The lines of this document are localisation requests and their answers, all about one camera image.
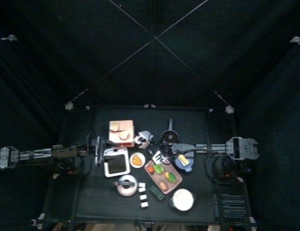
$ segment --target black fabric wall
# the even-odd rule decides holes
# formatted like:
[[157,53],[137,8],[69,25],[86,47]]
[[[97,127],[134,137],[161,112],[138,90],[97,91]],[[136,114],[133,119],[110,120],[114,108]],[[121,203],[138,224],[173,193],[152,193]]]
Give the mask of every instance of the black fabric wall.
[[[255,216],[300,230],[300,46],[289,43],[300,0],[0,0],[0,38],[10,34],[19,41],[0,42],[0,147],[50,147],[70,100],[229,103],[238,134],[260,142]],[[14,172],[0,175],[3,226],[22,208],[26,224],[43,205],[49,169]]]
[[260,142],[249,192],[265,230],[300,230],[300,46],[237,107],[238,133]]

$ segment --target plate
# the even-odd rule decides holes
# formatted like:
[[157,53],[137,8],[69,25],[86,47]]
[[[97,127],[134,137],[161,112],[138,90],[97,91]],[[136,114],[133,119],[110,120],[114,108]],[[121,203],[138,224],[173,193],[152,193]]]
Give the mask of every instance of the plate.
[[[136,164],[133,164],[133,158],[134,158],[136,156],[138,156],[138,157],[141,158],[141,160],[142,160],[142,165],[136,165]],[[134,168],[137,168],[137,169],[142,168],[144,165],[145,165],[145,156],[144,156],[144,154],[140,153],[140,152],[136,152],[136,153],[132,155],[132,157],[130,157],[130,163],[132,163],[132,166],[133,166]]]

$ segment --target orange food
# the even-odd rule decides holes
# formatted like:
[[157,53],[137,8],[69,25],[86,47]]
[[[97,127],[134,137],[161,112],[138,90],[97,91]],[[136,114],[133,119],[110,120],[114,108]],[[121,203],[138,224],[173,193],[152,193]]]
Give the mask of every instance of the orange food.
[[138,156],[133,157],[133,164],[141,166],[144,164],[142,159]]
[[153,166],[148,166],[146,170],[149,173],[154,173],[156,172],[156,168]]

